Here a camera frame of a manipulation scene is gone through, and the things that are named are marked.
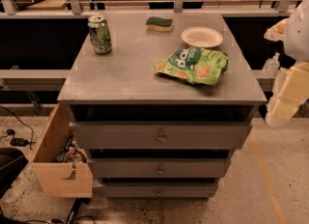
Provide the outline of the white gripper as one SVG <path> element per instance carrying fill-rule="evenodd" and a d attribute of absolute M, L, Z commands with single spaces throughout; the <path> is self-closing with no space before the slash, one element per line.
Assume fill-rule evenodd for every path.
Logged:
<path fill-rule="evenodd" d="M 287 18 L 282 19 L 268 28 L 264 38 L 273 42 L 283 41 L 287 21 Z M 286 125 L 299 105 L 309 99 L 309 63 L 296 62 L 289 69 L 281 68 L 276 74 L 272 92 L 275 96 L 267 104 L 265 121 L 272 127 Z"/>

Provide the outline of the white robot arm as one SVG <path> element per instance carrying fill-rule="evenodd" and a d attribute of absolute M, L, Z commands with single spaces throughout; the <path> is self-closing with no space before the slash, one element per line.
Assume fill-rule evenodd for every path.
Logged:
<path fill-rule="evenodd" d="M 265 38 L 282 41 L 284 53 L 295 60 L 292 67 L 276 74 L 267 104 L 266 123 L 277 127 L 286 124 L 309 99 L 309 0 L 268 29 Z"/>

